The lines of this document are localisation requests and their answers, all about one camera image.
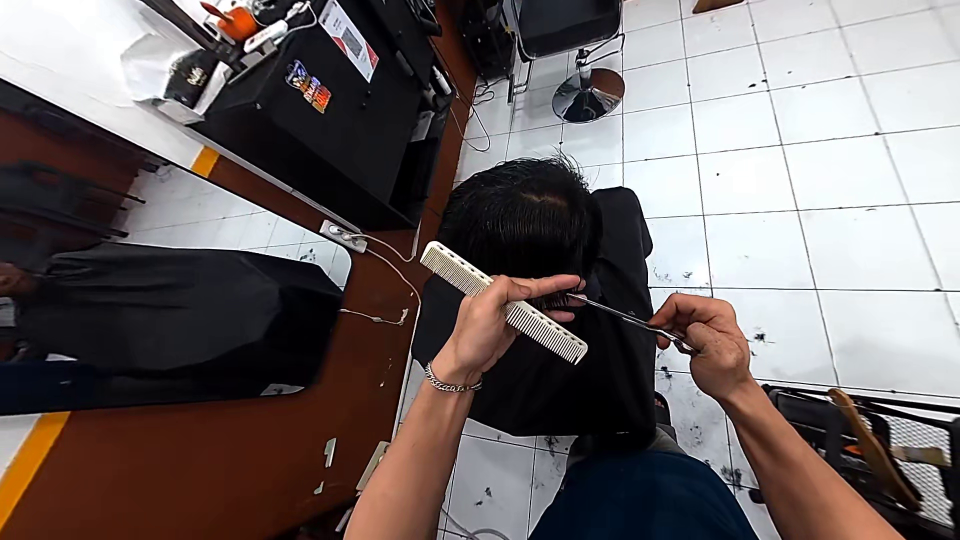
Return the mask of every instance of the yellow stripe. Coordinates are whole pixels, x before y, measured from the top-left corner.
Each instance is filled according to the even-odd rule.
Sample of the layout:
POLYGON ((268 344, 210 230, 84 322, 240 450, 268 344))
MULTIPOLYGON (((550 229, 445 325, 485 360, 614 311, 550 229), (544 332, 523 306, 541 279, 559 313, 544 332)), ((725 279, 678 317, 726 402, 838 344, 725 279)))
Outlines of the yellow stripe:
POLYGON ((197 158, 193 161, 193 166, 190 167, 190 170, 206 178, 210 176, 210 171, 213 170, 213 165, 217 163, 217 159, 219 157, 219 152, 210 148, 209 146, 205 146, 203 150, 200 151, 200 154, 197 156, 197 158))
POLYGON ((0 528, 7 523, 13 508, 63 430, 68 416, 69 412, 48 412, 40 416, 27 440, 23 441, 20 451, 0 479, 0 528))

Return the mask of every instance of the chain bracelet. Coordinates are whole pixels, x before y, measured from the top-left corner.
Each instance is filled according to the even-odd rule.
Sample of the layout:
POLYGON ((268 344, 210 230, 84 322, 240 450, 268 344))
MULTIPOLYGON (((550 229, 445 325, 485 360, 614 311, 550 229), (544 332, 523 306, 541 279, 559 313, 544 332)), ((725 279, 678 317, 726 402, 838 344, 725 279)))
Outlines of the chain bracelet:
POLYGON ((478 380, 473 386, 443 382, 442 380, 437 379, 437 376, 433 374, 433 367, 431 367, 432 365, 433 360, 427 362, 426 366, 423 367, 423 372, 426 374, 426 379, 430 381, 430 385, 438 390, 442 390, 443 392, 467 392, 468 390, 479 390, 480 386, 483 385, 483 376, 481 376, 480 380, 478 380))

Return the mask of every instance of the white paper sign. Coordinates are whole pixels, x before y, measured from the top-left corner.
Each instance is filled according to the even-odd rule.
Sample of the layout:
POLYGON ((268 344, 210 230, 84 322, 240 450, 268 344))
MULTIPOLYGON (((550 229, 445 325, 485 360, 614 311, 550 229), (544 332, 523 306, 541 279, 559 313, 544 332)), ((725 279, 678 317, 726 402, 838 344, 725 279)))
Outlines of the white paper sign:
POLYGON ((337 0, 326 3, 324 10, 320 12, 320 25, 369 83, 380 57, 374 53, 337 0))

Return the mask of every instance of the wall socket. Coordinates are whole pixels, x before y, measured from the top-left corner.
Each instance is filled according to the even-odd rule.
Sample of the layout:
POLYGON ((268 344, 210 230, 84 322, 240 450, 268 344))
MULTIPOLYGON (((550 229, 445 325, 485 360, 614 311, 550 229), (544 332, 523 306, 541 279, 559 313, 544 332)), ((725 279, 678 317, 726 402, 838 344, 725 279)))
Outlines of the wall socket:
POLYGON ((345 248, 349 248, 357 253, 363 253, 367 251, 367 240, 364 240, 363 238, 351 238, 350 240, 346 240, 344 239, 344 234, 353 234, 353 232, 347 231, 329 219, 325 219, 324 223, 320 226, 321 236, 329 238, 345 248))

